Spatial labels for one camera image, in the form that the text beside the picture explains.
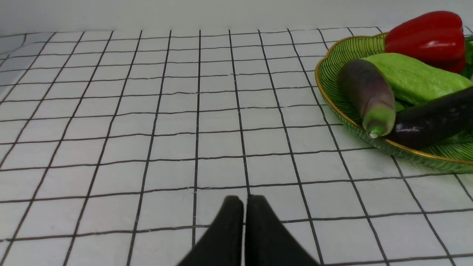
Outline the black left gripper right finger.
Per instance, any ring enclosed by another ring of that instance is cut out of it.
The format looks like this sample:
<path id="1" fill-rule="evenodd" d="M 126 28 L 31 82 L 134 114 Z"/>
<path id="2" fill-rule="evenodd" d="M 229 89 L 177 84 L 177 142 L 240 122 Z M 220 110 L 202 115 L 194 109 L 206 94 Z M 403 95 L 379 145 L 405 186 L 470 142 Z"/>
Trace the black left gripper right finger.
<path id="1" fill-rule="evenodd" d="M 318 266 L 283 226 L 263 195 L 250 195 L 246 206 L 245 265 Z"/>

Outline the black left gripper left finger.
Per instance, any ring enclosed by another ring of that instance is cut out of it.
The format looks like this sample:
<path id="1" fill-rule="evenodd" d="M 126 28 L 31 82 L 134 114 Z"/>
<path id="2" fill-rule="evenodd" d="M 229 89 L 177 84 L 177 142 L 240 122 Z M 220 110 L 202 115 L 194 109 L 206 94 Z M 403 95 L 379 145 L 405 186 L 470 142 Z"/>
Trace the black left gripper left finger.
<path id="1" fill-rule="evenodd" d="M 210 227 L 181 260 L 180 266 L 240 266 L 244 205 L 226 196 Z"/>

